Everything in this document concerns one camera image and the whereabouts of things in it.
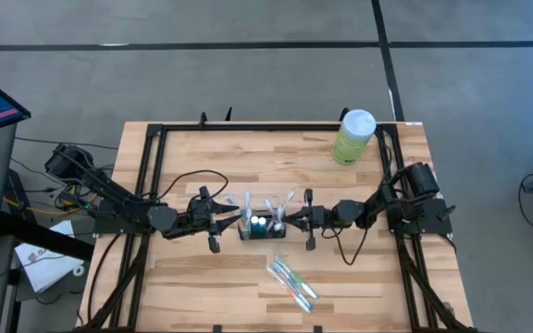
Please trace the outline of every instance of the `table leg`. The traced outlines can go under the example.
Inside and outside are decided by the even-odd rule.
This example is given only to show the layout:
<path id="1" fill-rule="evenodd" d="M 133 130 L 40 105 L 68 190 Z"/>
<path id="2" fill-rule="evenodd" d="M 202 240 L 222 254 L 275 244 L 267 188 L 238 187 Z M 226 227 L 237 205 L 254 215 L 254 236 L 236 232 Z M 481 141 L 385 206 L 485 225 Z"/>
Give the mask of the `table leg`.
<path id="1" fill-rule="evenodd" d="M 19 241 L 73 258 L 85 261 L 92 259 L 93 245 L 5 212 L 0 212 L 0 235 L 13 235 Z"/>

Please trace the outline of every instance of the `white cap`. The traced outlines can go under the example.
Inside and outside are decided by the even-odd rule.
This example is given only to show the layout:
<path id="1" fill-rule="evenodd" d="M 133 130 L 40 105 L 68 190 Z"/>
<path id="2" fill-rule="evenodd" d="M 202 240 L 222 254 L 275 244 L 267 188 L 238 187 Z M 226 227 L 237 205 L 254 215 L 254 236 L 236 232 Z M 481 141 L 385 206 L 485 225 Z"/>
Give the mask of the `white cap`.
<path id="1" fill-rule="evenodd" d="M 365 110 L 351 110 L 342 120 L 342 125 L 350 135 L 370 137 L 376 130 L 376 119 Z"/>

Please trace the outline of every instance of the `wooden table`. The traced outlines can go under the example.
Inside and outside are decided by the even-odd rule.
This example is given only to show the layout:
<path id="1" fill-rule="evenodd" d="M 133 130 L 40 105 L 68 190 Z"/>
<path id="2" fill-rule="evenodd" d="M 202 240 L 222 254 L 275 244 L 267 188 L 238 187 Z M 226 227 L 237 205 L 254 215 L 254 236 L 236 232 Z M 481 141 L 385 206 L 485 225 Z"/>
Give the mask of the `wooden table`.
<path id="1" fill-rule="evenodd" d="M 423 126 L 397 126 L 405 164 L 431 163 Z M 135 189 L 146 127 L 145 122 L 129 122 L 123 131 L 113 180 L 130 191 Z M 266 197 L 278 201 L 295 191 L 290 213 L 301 206 L 305 188 L 314 189 L 314 204 L 328 208 L 340 199 L 364 201 L 382 177 L 377 140 L 372 138 L 357 163 L 341 166 L 330 156 L 335 138 L 335 132 L 312 131 L 170 132 L 159 192 L 179 174 L 206 168 L 229 178 L 229 186 L 217 197 L 221 203 L 230 194 L 243 202 L 244 192 L 252 191 L 257 207 Z M 216 191 L 222 180 L 213 175 L 184 178 L 165 200 L 184 210 L 202 185 Z M 357 228 L 342 233 L 347 255 L 353 255 L 362 235 Z M 117 241 L 101 269 L 94 312 L 116 286 L 124 238 Z M 98 266 L 111 239 L 105 236 L 97 241 L 92 267 Z M 213 325 L 222 325 L 225 331 L 312 331 L 313 326 L 323 326 L 325 331 L 410 330 L 398 255 L 385 214 L 369 230 L 353 266 L 341 260 L 335 240 L 323 240 L 318 232 L 312 252 L 305 250 L 305 240 L 305 234 L 289 227 L 284 240 L 241 241 L 234 227 L 218 238 L 221 253 L 211 254 L 206 234 L 170 241 L 156 233 L 146 263 L 137 330 L 210 331 Z M 431 286 L 456 317 L 471 326 L 453 248 L 435 236 L 425 236 L 422 242 Z M 304 313 L 267 273 L 266 266 L 277 253 L 323 297 L 314 313 Z M 81 303 L 83 318 L 92 277 L 93 270 Z M 421 325 L 425 325 L 418 288 L 415 293 Z M 127 321 L 130 291 L 125 295 L 121 325 Z"/>

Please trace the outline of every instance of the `green canister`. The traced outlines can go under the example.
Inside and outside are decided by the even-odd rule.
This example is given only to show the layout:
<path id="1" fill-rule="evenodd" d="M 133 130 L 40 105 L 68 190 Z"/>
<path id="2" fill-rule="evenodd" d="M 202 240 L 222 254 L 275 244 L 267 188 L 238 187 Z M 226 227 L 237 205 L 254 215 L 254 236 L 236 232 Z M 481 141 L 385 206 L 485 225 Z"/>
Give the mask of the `green canister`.
<path id="1" fill-rule="evenodd" d="M 351 110 L 342 120 L 332 157 L 342 165 L 355 163 L 376 131 L 376 120 L 365 110 Z"/>

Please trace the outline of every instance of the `concrete floor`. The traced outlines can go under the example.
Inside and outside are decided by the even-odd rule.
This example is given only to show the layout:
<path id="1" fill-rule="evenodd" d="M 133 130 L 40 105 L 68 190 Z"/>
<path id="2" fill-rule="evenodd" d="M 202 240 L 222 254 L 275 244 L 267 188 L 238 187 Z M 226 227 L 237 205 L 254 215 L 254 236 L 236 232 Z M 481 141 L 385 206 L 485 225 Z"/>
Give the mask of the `concrete floor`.
<path id="1" fill-rule="evenodd" d="M 390 42 L 533 41 L 533 1 L 381 0 Z M 0 44 L 375 41 L 369 1 L 0 0 Z M 423 121 L 475 324 L 533 331 L 533 48 L 392 49 L 406 120 Z M 393 119 L 377 48 L 0 52 L 0 87 L 30 111 L 19 135 L 118 145 L 127 120 Z M 42 169 L 51 146 L 17 142 Z M 92 149 L 112 163 L 112 151 Z M 27 189 L 48 183 L 19 169 Z M 43 196 L 35 199 L 47 200 Z M 533 195 L 524 198 L 533 220 Z M 20 332 L 67 330 L 81 296 L 25 302 Z M 31 320 L 36 314 L 44 322 Z"/>

